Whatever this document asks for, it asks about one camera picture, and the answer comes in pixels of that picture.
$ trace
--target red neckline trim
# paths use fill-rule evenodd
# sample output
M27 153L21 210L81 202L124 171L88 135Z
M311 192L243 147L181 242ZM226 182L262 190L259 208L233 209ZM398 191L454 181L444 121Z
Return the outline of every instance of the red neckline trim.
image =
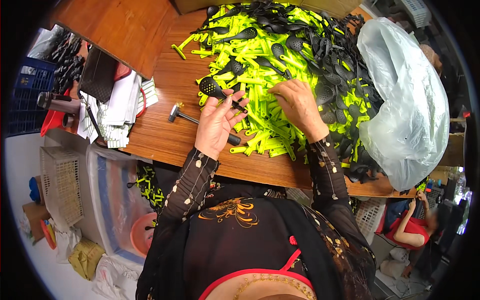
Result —
M237 277L240 275L244 274L249 274L249 273L263 273L263 274L280 274L284 276L290 276L295 278L296 280L300 280L304 284L306 284L309 288L313 289L312 283L310 280L308 280L305 276L302 276L300 274L297 274L295 272L290 272L290 271L283 271L283 270L270 270L270 269L246 269L246 270L240 270L237 272L230 273L228 275L225 275L214 282L212 282L206 289L205 291L200 295L198 300L205 300L208 295L216 288L218 287L221 283L232 279L233 277Z

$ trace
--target white plastic crate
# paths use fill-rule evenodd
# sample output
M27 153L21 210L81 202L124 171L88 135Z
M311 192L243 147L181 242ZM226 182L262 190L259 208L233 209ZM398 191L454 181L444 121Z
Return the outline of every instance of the white plastic crate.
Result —
M40 169L45 206L59 231L84 217L78 156L63 147L40 147Z
M362 201L355 217L360 232L363 234L368 244L371 245L375 231L380 225L385 210L387 198L372 197L367 201Z
M438 204L437 202L435 202L435 200L437 200L438 195L443 195L443 194L444 194L444 190L436 187L432 187L431 192L425 192L425 196L427 196L427 200L428 200L428 207L429 208L437 207ZM423 207L423 205L421 207L420 215L418 218L421 220L425 218L425 208Z
M425 27L432 19L432 13L422 0L397 0L396 2L398 1L405 7L415 27Z

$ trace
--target plastic basket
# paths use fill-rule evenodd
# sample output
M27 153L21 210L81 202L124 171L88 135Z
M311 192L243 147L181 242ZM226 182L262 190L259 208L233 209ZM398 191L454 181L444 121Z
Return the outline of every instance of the plastic basket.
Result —
M435 187L432 187L431 192L425 192L425 196L427 196L427 200L428 200L428 207L429 208L437 207L438 206L438 204L436 202L437 197L439 195L443 195L443 194L444 194L443 189L435 188ZM420 215L419 215L418 219L423 220L424 218L425 218L425 208L423 208L423 205L422 205Z
M13 87L8 113L8 135L40 132L48 110L36 104L40 92L50 91L55 64L25 58Z
M355 219L369 245L373 242L375 231L382 220L386 201L387 198L370 198L362 201L358 207Z
M84 217L78 156L63 147L40 147L45 205L58 230L66 232Z
M432 19L432 13L422 0L400 0L407 14L417 28L425 27Z

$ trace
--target woman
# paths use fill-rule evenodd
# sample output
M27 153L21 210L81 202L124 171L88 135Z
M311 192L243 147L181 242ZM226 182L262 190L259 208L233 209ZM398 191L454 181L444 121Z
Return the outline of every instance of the woman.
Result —
M418 250L430 237L439 235L448 221L449 211L445 205L429 209L428 200L422 191L417 197L423 202L425 219L413 218L417 206L415 199L390 203L385 214L385 237L407 249Z
M285 199L283 188L212 181L232 126L246 117L231 108L245 92L218 107L209 98L157 218L137 299L372 299L375 259L310 86L294 79L268 92L310 143L312 208Z

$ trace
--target hand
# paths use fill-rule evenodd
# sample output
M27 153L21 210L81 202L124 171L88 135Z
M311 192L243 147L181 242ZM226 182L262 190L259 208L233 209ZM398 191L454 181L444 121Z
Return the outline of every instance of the hand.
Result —
M233 93L232 89L223 90L226 95ZM218 99L210 97L207 99L202 114L200 115L200 124L198 124L197 138L195 140L195 148L211 159L217 160L220 152L227 144L228 135L232 127L247 116L241 113L235 114L238 109L233 109L232 100L238 101L245 95L245 91L238 91L227 99L218 107ZM244 107L250 100L243 99L240 105Z
M268 92L274 94L288 120L303 131L309 143L315 143L329 134L327 125L318 114L308 83L298 79L283 81Z
M417 197L418 197L420 200L424 201L424 202L428 202L427 196L426 196L425 193L422 192L422 191L418 191L418 192L417 192Z
M410 202L410 204L408 205L407 215L412 216L413 212L415 211L416 206L417 206L417 201L415 201L415 199L413 199L412 202Z

